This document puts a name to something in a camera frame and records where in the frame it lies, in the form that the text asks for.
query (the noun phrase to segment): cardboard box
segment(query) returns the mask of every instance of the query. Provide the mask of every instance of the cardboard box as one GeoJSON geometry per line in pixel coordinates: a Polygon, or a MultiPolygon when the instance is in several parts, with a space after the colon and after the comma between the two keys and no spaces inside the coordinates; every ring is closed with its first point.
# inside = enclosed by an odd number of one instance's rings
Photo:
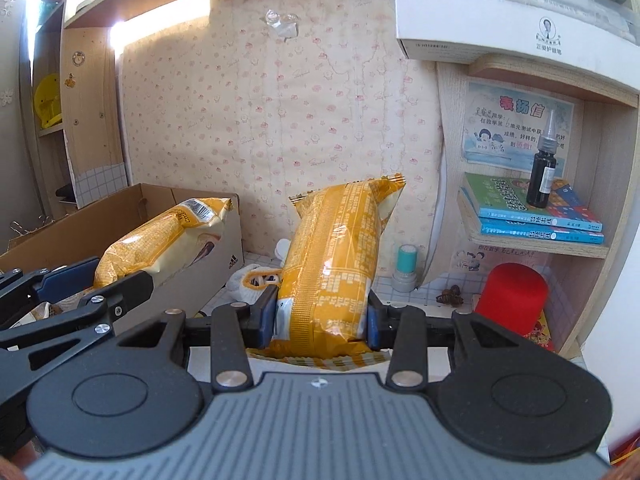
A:
{"type": "Polygon", "coordinates": [[[0,269],[25,272],[55,269],[92,256],[102,256],[116,240],[188,198],[231,198],[225,231],[211,253],[154,290],[151,298],[114,323],[117,333],[168,308],[197,313],[231,274],[244,266],[236,194],[137,184],[83,207],[72,215],[28,235],[0,256],[0,269]]]}
{"type": "Polygon", "coordinates": [[[595,25],[505,0],[396,0],[396,38],[409,59],[471,64],[497,53],[540,60],[640,89],[640,47],[595,25]],[[549,20],[552,32],[544,34],[549,20]]]}

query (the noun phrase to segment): clear bottle cap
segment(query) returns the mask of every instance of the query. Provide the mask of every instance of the clear bottle cap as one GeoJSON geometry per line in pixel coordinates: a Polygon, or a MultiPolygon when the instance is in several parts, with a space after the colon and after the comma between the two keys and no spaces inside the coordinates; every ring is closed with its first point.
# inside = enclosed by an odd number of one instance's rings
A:
{"type": "Polygon", "coordinates": [[[546,126],[540,138],[538,139],[538,149],[541,152],[555,153],[558,149],[558,140],[556,139],[556,118],[555,110],[549,108],[549,115],[546,117],[546,126]]]}

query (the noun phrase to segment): wallpaper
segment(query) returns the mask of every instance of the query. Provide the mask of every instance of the wallpaper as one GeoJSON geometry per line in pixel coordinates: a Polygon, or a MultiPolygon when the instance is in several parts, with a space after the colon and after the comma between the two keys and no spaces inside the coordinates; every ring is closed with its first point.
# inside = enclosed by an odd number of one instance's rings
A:
{"type": "Polygon", "coordinates": [[[245,250],[272,254],[288,196],[403,173],[381,240],[429,245],[442,126],[435,66],[406,60],[394,0],[211,0],[209,17],[128,45],[122,103],[133,182],[236,192],[245,250]],[[283,40],[265,13],[298,17],[283,40]]]}

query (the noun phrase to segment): wall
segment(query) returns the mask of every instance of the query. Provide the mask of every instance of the wall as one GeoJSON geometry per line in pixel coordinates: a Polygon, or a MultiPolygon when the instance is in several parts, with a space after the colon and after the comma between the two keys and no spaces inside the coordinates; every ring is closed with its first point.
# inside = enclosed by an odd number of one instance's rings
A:
{"type": "Polygon", "coordinates": [[[287,196],[401,171],[383,235],[429,245],[442,130],[434,64],[405,60],[394,0],[210,0],[210,15],[126,47],[122,108],[132,179],[237,192],[245,249],[267,254],[298,218],[287,196]],[[268,9],[293,12],[283,41],[268,9]]]}
{"type": "Polygon", "coordinates": [[[628,233],[635,237],[606,307],[582,346],[587,368],[602,380],[613,402],[609,448],[640,431],[640,194],[636,192],[628,233]]]}
{"type": "Polygon", "coordinates": [[[12,221],[35,229],[42,214],[20,116],[18,48],[25,0],[0,0],[0,252],[16,236],[12,221]]]}

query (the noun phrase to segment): book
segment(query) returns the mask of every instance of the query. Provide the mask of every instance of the book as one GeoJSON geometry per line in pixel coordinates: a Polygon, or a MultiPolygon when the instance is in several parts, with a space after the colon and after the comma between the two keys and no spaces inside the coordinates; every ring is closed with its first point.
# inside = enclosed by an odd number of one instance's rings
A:
{"type": "MultiPolygon", "coordinates": [[[[461,187],[462,200],[466,201],[467,208],[472,214],[473,206],[470,203],[468,193],[461,187]]],[[[527,222],[514,222],[511,220],[498,220],[496,218],[480,218],[477,213],[472,221],[478,232],[483,235],[513,236],[523,238],[536,238],[538,240],[556,240],[558,242],[578,242],[583,244],[601,245],[604,242],[602,233],[593,231],[580,231],[566,227],[553,225],[536,225],[527,222]]]]}
{"type": "Polygon", "coordinates": [[[480,218],[602,231],[602,223],[578,199],[569,183],[554,179],[549,204],[539,209],[527,204],[528,178],[465,173],[462,187],[480,218]]]}

